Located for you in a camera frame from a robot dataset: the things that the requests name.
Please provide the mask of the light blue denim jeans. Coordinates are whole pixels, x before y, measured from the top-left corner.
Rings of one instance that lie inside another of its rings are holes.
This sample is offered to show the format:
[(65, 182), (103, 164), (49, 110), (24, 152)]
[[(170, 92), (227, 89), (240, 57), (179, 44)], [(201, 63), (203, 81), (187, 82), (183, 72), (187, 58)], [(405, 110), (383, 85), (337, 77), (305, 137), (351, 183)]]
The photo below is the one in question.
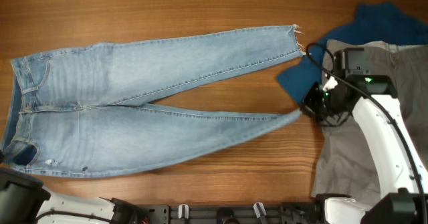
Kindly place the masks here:
[(33, 175), (101, 178), (185, 162), (283, 127), (287, 114), (204, 112), (157, 100), (302, 55), (297, 26), (97, 43), (12, 60), (1, 160)]

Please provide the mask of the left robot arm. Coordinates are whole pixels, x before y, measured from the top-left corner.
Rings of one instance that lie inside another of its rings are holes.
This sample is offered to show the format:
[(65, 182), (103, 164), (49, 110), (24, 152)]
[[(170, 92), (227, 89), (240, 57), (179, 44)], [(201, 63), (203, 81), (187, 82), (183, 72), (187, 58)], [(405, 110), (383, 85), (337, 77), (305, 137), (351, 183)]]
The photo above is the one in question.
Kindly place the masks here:
[(1, 224), (147, 224), (146, 213), (120, 199), (85, 199), (55, 193), (43, 181), (1, 169)]

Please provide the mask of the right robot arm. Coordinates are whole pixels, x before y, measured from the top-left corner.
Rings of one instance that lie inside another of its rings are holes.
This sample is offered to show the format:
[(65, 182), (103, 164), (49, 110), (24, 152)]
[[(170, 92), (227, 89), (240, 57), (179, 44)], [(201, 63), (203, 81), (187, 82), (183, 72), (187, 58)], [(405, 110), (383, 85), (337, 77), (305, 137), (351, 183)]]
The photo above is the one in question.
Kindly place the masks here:
[(374, 160), (381, 199), (370, 206), (348, 195), (319, 194), (313, 218), (319, 223), (426, 223), (427, 169), (407, 132), (390, 77), (371, 74), (361, 47), (327, 54), (331, 70), (306, 52), (326, 82), (314, 83), (300, 108), (325, 127), (354, 118)]

